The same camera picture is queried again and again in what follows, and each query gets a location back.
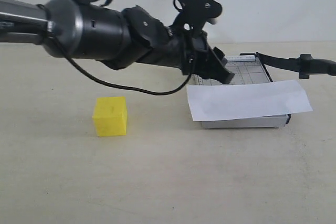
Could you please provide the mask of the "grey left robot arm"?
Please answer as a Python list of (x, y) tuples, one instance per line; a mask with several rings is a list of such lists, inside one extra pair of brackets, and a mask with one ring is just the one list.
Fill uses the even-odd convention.
[(122, 11), (91, 0), (50, 0), (29, 4), (1, 0), (1, 42), (41, 45), (53, 57), (92, 59), (113, 70), (133, 63), (180, 69), (228, 84), (224, 53), (207, 41), (206, 23), (223, 11), (214, 0), (175, 0), (181, 4), (171, 25), (140, 6)]

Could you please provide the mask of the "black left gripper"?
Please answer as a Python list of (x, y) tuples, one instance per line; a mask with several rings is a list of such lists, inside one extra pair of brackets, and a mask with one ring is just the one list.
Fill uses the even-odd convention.
[(212, 79), (221, 84), (229, 84), (235, 74), (226, 68), (227, 59), (218, 47), (209, 48), (207, 32), (190, 39), (188, 32), (175, 33), (170, 41), (155, 48), (139, 59), (139, 63), (180, 69), (183, 75), (188, 75), (190, 57), (196, 52), (195, 70), (201, 70), (204, 65), (204, 79)]

